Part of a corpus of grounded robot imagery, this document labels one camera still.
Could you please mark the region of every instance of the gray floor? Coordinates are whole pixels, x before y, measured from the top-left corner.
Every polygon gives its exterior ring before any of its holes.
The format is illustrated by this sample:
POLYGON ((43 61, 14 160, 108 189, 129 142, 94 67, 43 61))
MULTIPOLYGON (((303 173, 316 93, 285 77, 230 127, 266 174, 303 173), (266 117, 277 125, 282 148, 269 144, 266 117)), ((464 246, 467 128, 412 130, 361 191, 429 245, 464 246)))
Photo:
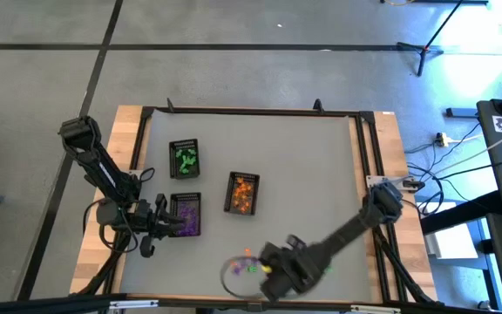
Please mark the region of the gray floor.
MULTIPOLYGON (((0 0, 0 42, 100 43, 113 3, 0 0)), ((112 41, 424 44, 451 7, 392 7, 377 0, 126 1, 112 41)), ((446 119, 446 107, 475 108, 478 100, 502 98, 502 21, 492 13, 482 5, 462 7, 436 42, 455 46, 454 53, 429 58, 422 78, 412 74, 418 55, 409 52, 110 51, 90 115, 106 143, 118 105, 158 106, 169 97, 176 106, 309 108, 320 98, 327 109, 396 112, 407 148, 431 141, 436 132, 459 140, 475 121, 446 119)), ((95 59, 95 51, 0 51, 0 193, 6 196, 0 205, 0 301, 13 298, 63 156, 56 132, 78 114, 95 59)), ((443 165, 483 145, 466 143, 443 165)), ((409 160, 426 166, 430 152, 409 160)), ((466 167, 486 162, 483 156, 466 167)), ((73 167, 34 297, 68 292, 82 210, 93 196, 83 175, 73 167)), ((453 183, 469 198, 494 189, 490 171, 453 183)), ((430 185, 420 194, 434 190, 430 185)), ((456 196, 449 187, 445 194, 456 196)), ((452 278, 463 270, 433 270, 446 303, 471 306, 485 298, 469 290, 467 297, 452 293, 452 278)), ((470 273, 462 276, 463 286, 481 285, 470 273)))

